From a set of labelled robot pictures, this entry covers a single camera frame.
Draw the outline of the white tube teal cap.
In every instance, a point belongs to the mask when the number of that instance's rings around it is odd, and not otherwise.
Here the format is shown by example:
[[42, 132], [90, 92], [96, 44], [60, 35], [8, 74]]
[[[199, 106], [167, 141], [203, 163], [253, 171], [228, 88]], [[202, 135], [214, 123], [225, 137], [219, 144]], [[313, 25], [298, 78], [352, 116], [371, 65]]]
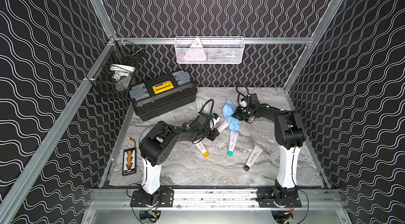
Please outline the white tube teal cap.
[[238, 136], [239, 136], [239, 134], [236, 133], [236, 132], [231, 132], [230, 133], [229, 146], [228, 146], [228, 156], [233, 156]]

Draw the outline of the white tube pink cap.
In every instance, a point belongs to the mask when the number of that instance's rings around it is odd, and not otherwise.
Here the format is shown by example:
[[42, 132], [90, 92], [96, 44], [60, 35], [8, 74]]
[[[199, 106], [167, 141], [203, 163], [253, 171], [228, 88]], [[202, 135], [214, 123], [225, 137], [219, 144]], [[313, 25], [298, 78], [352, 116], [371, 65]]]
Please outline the white tube pink cap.
[[217, 127], [217, 131], [219, 133], [221, 133], [224, 129], [226, 129], [228, 127], [228, 120], [224, 120], [218, 127]]

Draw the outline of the white tube black cap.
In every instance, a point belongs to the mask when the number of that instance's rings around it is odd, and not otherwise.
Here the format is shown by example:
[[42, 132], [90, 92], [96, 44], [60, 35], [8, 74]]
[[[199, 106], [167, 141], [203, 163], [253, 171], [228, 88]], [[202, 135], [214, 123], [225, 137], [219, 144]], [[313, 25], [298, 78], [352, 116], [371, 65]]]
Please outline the white tube black cap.
[[197, 98], [197, 99], [196, 99], [196, 107], [197, 107], [197, 111], [198, 111], [198, 112], [201, 111], [202, 106], [203, 106], [202, 99], [201, 99], [201, 98]]

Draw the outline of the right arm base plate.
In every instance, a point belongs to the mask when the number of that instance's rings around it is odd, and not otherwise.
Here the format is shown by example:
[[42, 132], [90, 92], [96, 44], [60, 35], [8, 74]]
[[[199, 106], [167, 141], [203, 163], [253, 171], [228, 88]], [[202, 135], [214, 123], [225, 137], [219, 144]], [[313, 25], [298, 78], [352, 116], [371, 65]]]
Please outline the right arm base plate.
[[256, 202], [260, 208], [301, 208], [302, 203], [298, 196], [298, 189], [288, 188], [272, 190], [258, 190]]

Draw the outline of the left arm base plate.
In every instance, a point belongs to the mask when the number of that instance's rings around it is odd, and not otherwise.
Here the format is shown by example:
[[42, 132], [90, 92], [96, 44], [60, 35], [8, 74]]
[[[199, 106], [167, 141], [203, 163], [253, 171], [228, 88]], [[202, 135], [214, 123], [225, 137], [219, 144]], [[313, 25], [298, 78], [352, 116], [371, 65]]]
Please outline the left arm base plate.
[[131, 197], [130, 206], [133, 208], [163, 207], [173, 206], [174, 190], [158, 189], [153, 194], [146, 193], [143, 189], [134, 191]]

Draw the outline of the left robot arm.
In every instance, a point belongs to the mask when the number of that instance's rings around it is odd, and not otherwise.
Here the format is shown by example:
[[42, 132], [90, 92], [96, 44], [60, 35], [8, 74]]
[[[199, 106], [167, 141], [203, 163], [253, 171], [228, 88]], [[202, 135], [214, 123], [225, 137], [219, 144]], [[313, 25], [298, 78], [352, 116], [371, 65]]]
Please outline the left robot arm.
[[191, 123], [174, 126], [163, 121], [158, 122], [140, 141], [139, 151], [143, 159], [142, 189], [147, 194], [154, 194], [160, 187], [162, 164], [168, 159], [176, 143], [190, 142], [200, 146], [201, 141], [214, 141], [219, 136], [215, 125], [220, 120], [216, 113], [197, 113]]

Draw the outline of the blue microfiber cloth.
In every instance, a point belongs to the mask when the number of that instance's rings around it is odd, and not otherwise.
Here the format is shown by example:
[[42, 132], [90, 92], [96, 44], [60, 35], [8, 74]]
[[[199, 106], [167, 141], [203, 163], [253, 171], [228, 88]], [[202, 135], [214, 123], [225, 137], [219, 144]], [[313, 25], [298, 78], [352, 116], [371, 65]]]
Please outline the blue microfiber cloth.
[[228, 122], [228, 127], [231, 132], [237, 132], [240, 129], [241, 121], [234, 118], [233, 115], [236, 112], [236, 107], [230, 99], [227, 99], [223, 107], [223, 116]]

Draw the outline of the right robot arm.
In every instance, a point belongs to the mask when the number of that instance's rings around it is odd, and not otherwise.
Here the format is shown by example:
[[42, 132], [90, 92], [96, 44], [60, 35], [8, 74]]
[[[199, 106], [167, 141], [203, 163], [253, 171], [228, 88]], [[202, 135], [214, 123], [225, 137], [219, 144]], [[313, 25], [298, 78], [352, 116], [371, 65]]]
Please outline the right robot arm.
[[238, 94], [238, 107], [232, 117], [245, 122], [249, 122], [251, 118], [266, 118], [274, 123], [274, 135], [280, 148], [275, 191], [296, 191], [298, 156], [306, 141], [306, 133], [299, 112], [260, 103], [256, 94]]

